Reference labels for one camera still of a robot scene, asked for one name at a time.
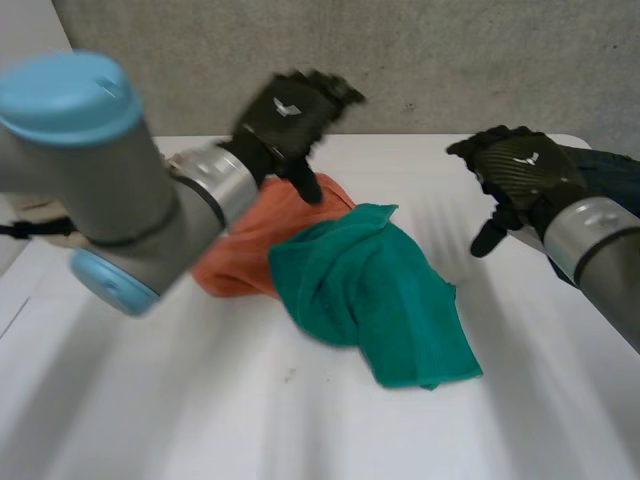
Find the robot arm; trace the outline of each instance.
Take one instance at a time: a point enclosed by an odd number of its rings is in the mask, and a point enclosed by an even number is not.
[[[90,241],[74,252],[73,273],[141,315],[253,203],[266,175],[321,201],[306,157],[362,100],[339,77],[276,76],[230,141],[171,176],[119,65],[90,52],[37,58],[0,77],[0,192],[58,198]]]
[[[570,154],[527,128],[497,127],[448,152],[498,201],[472,254],[487,255],[508,232],[533,233],[556,271],[640,353],[640,219],[589,192]]]

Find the gray wall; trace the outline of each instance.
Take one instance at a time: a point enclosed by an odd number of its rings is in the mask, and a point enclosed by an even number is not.
[[[640,157],[638,0],[57,0],[75,47],[129,70],[157,134],[226,133],[270,72],[346,76],[348,133],[499,123]]]

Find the white table surface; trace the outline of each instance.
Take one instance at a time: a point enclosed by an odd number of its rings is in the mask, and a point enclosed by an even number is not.
[[[356,202],[400,205],[459,287],[484,377],[383,390],[279,302],[212,298],[188,275],[125,318],[36,241],[0,278],[0,479],[640,478],[640,356],[540,253],[509,238],[469,256],[492,201],[444,153],[459,138],[332,136],[314,168]]]

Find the orange towel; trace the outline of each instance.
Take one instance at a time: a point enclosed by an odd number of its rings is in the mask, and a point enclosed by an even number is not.
[[[355,206],[333,179],[316,176],[323,193],[320,205],[305,203],[286,180],[265,180],[256,203],[195,265],[196,282],[221,297],[266,293],[279,298],[269,272],[269,248],[316,223],[341,218]]]

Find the logo on robotic hand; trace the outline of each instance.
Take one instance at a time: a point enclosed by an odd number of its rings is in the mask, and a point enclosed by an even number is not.
[[[288,107],[285,107],[284,104],[280,100],[275,98],[275,97],[273,97],[273,103],[276,106],[276,112],[278,112],[283,117],[289,117],[289,116],[293,116],[293,115],[300,115],[302,113],[300,111],[300,109],[298,107],[296,107],[295,105],[290,105]]]
[[[518,163],[524,163],[526,165],[532,165],[535,167],[539,156],[540,155],[538,154],[538,152],[533,152],[533,155],[531,155],[530,158],[514,158],[513,161]]]

